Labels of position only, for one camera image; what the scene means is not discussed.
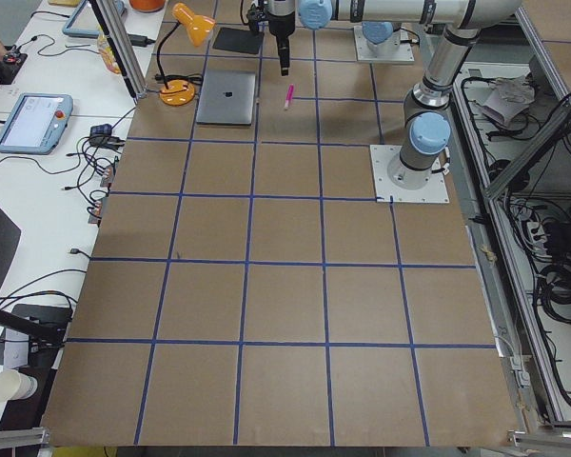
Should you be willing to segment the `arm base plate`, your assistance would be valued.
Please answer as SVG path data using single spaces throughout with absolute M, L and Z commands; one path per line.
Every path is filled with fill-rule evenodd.
M 363 33 L 362 26 L 353 28 L 357 60 L 363 63 L 412 65 L 415 62 L 412 45 L 406 43 L 408 33 L 398 30 L 382 43 L 374 44 Z
M 434 160 L 431 169 L 407 168 L 400 158 L 400 145 L 371 145 L 370 162 L 375 200 L 380 203 L 449 203 L 443 164 Z

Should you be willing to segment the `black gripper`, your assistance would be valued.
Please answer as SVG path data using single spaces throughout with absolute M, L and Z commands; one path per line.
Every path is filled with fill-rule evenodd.
M 269 14 L 268 25 L 270 33 L 276 39 L 281 75 L 288 76 L 290 68 L 289 36 L 295 31 L 295 14 L 291 13 L 285 16 Z

